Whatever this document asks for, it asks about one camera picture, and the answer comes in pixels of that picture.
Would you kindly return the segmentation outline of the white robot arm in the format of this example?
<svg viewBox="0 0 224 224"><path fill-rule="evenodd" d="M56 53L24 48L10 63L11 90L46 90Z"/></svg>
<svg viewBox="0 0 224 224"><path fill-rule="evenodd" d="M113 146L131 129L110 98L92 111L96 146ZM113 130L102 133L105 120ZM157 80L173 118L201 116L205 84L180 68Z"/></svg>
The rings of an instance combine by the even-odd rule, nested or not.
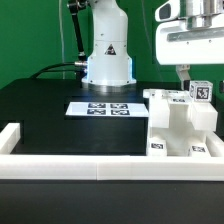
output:
<svg viewBox="0 0 224 224"><path fill-rule="evenodd" d="M82 83L101 91L136 84L127 53L128 17L116 0L88 0L93 52ZM155 11L156 58L162 65L224 64L224 0L167 0Z"/></svg>

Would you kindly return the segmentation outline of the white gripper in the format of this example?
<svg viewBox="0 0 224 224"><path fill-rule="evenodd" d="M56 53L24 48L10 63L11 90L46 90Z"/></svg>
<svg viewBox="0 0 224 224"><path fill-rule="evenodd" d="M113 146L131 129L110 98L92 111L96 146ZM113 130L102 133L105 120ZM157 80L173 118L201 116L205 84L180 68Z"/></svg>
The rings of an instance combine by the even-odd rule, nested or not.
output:
<svg viewBox="0 0 224 224"><path fill-rule="evenodd" d="M224 0L167 0L156 9L156 58L177 65L188 90L189 65L224 64Z"/></svg>

